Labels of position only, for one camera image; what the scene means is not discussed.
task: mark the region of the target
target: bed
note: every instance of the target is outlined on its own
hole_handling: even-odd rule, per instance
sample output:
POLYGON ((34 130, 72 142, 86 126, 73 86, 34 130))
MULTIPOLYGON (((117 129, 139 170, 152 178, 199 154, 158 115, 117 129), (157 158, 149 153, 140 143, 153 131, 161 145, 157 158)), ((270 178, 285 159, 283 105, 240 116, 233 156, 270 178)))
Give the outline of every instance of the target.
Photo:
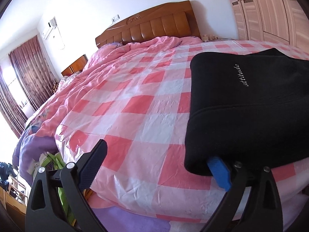
MULTIPOLYGON (((139 231, 138 224, 145 231, 154 223, 148 231, 199 231, 225 191, 212 177, 183 167, 191 59, 200 52, 245 55, 270 48, 294 58, 309 60, 309 55, 282 43, 203 43, 190 1, 137 13, 95 41, 99 50, 83 72, 49 99, 25 130, 13 163, 31 183, 30 167, 42 153, 60 151, 66 163, 77 161, 102 138, 109 151, 89 204, 105 226, 106 219, 118 219, 126 231, 139 231)), ((309 183, 308 170, 309 159, 272 169, 285 227, 307 200, 298 193, 309 183)), ((248 191, 235 219, 247 198, 248 191)), ((106 228, 119 231, 112 224, 106 228)))

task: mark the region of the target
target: blue gripper pad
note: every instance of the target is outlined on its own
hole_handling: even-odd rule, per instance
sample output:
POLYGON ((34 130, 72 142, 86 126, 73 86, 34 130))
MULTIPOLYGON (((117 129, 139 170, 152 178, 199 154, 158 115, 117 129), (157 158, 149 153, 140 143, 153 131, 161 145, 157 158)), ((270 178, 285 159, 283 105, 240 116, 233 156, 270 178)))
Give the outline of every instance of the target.
POLYGON ((90 188, 107 155, 107 143, 100 139, 90 153, 84 153, 77 161, 80 191, 90 188))
POLYGON ((218 186, 224 188, 225 191, 228 192, 232 186, 231 173, 223 160, 217 156, 214 156, 208 159, 207 165, 218 186))

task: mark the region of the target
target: wardrobe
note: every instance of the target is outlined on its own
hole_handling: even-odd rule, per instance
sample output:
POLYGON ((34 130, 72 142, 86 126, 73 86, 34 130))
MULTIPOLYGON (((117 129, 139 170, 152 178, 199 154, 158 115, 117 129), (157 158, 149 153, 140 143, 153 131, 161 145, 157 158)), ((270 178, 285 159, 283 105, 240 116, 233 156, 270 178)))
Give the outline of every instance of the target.
POLYGON ((231 0, 239 39, 281 42, 309 52, 309 20, 296 0, 231 0))

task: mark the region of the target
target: air conditioner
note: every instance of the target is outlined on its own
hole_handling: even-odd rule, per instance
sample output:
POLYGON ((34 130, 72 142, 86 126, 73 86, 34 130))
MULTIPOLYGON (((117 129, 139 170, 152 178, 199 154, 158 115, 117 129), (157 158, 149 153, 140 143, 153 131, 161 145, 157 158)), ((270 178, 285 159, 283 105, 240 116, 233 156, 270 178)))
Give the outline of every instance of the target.
POLYGON ((42 38, 47 39, 54 28, 57 27, 56 19, 53 18, 48 22, 48 26, 44 29, 42 33, 42 38))

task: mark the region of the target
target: curtain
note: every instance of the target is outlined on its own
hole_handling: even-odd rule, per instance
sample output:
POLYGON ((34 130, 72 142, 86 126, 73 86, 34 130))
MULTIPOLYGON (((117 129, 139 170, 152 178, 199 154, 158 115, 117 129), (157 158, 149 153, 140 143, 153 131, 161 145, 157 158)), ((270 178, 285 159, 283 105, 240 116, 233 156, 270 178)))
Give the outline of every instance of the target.
POLYGON ((5 83, 0 67, 0 112, 9 124, 12 131, 19 138, 25 129, 26 115, 13 98, 9 87, 5 83))
POLYGON ((53 94, 56 82, 42 53, 38 37, 28 40, 10 54, 10 61, 26 97, 36 111, 53 94))

